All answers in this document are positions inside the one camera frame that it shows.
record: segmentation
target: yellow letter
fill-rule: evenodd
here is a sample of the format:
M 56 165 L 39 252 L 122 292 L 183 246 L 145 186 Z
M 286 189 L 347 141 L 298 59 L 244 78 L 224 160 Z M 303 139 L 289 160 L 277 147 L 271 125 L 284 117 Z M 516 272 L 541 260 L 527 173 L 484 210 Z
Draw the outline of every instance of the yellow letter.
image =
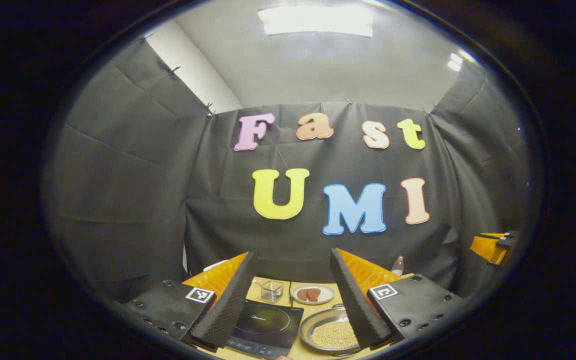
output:
M 410 225 L 425 223 L 430 219 L 430 214 L 426 211 L 424 203 L 424 192 L 422 187 L 426 184 L 423 178 L 407 178 L 401 182 L 403 189 L 406 189 L 408 196 L 408 216 L 406 223 Z
M 309 141 L 315 138 L 326 139 L 335 132 L 330 127 L 328 116 L 321 112 L 304 115 L 299 119 L 298 123 L 301 126 L 297 129 L 297 137 L 302 141 Z
M 386 127 L 381 122 L 364 121 L 361 130 L 365 133 L 363 141 L 368 145 L 368 148 L 386 149 L 391 145 L 388 135 L 385 134 Z
M 404 131 L 404 140 L 410 148 L 423 149 L 426 146 L 426 142 L 417 137 L 417 132 L 421 132 L 421 126 L 413 123 L 411 118 L 400 121 L 397 127 Z
M 290 201 L 286 205 L 275 205 L 273 189 L 279 171 L 272 169 L 257 170 L 252 173 L 254 179 L 253 205 L 256 212 L 268 219 L 285 220 L 294 217 L 304 207 L 304 183 L 311 172 L 304 168 L 291 168 L 286 171 L 290 178 Z

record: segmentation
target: induction cooktop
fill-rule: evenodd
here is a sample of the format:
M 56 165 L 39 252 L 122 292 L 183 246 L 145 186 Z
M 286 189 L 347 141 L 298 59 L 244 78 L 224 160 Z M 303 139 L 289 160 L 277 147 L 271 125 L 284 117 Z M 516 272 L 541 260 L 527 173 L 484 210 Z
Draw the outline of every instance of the induction cooktop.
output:
M 304 316 L 301 307 L 245 300 L 226 346 L 265 359 L 287 356 Z

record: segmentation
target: letter m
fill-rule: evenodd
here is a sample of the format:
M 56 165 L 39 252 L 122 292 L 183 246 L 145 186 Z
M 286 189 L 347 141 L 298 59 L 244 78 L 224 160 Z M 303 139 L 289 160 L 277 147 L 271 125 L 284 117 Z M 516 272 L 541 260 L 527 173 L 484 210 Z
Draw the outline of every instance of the letter m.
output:
M 385 191 L 386 186 L 383 184 L 368 184 L 363 188 L 359 201 L 355 202 L 344 185 L 324 187 L 329 203 L 328 224 L 324 227 L 324 234 L 343 234 L 342 217 L 351 233 L 357 230 L 362 218 L 362 233 L 380 233 L 386 230 L 382 215 L 382 195 Z

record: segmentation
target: brown food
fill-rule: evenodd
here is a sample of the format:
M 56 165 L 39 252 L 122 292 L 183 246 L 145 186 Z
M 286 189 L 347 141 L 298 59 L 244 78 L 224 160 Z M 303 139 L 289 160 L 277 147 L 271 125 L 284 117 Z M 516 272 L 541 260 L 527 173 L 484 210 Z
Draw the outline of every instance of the brown food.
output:
M 297 291 L 297 297 L 299 298 L 299 300 L 301 301 L 306 301 L 308 300 L 308 289 L 301 289 L 299 291 Z
M 308 296 L 308 301 L 317 301 L 321 293 L 320 289 L 307 289 L 306 296 Z

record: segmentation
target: table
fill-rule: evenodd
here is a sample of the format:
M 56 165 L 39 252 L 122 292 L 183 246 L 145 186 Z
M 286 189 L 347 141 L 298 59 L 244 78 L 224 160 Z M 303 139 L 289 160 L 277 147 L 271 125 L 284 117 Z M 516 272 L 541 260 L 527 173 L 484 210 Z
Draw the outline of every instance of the table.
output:
M 407 277 L 413 276 L 413 275 L 414 275 L 413 273 L 408 273 L 406 275 L 401 276 L 401 278 L 404 279 L 404 278 L 407 278 Z M 259 277 L 259 276 L 255 276 L 254 279 L 260 283 L 265 283 L 268 280 L 274 280 L 272 278 L 264 278 L 264 277 Z M 281 305 L 281 306 L 290 306 L 290 293 L 288 291 L 290 281 L 281 281 L 281 282 L 283 283 L 284 294 L 281 297 L 281 299 L 279 299 L 279 301 L 277 301 L 274 304 L 275 305 Z M 295 289 L 296 287 L 299 287 L 301 285 L 308 285 L 308 284 L 313 284 L 313 283 L 293 281 L 291 288 Z M 321 305 L 306 305 L 306 304 L 301 303 L 297 300 L 293 301 L 293 303 L 292 303 L 293 308 L 303 308 L 303 317 L 301 318 L 302 321 L 304 319 L 306 319 L 307 317 L 310 317 L 314 313 L 328 310 L 328 309 L 332 308 L 333 305 L 343 303 L 343 301 L 341 300 L 341 296 L 339 295 L 339 289 L 337 287 L 337 284 L 332 283 L 332 284 L 322 284 L 322 285 L 326 285 L 330 289 L 334 290 L 334 297 L 332 298 L 332 300 L 328 301 L 327 303 L 322 303 Z M 246 299 L 252 300 L 252 301 L 258 301 L 260 303 L 264 303 L 264 301 L 261 300 L 261 292 L 259 291 L 259 286 L 256 284 L 253 284 L 253 283 L 250 284 L 250 288 L 248 289 Z M 210 355 L 217 356 L 218 358 L 222 358 L 222 359 L 226 359 L 226 360 L 259 360 L 258 357 L 251 356 L 251 355 L 248 355 L 247 353 L 242 353 L 242 352 L 233 350 L 233 349 L 228 348 L 228 347 L 218 348 L 217 353 L 207 351 L 207 350 L 204 350 L 202 348 L 198 348 L 198 349 L 201 351 L 204 351 L 205 353 L 208 353 Z M 370 348 L 364 348 L 361 351 L 354 353 L 352 355 L 348 355 L 345 357 L 334 357 L 334 356 L 331 356 L 330 353 L 318 351 L 318 350 L 308 346 L 308 344 L 304 343 L 302 341 L 302 338 L 299 337 L 299 335 L 297 335 L 297 338 L 295 339 L 294 343 L 292 344 L 292 348 L 290 348 L 290 353 L 288 353 L 288 356 L 293 358 L 293 360 L 323 360 L 323 359 L 354 360 L 354 359 L 363 358 L 364 356 L 367 356 L 370 353 L 375 353 L 376 351 L 379 351 L 381 349 L 382 348 L 370 350 Z

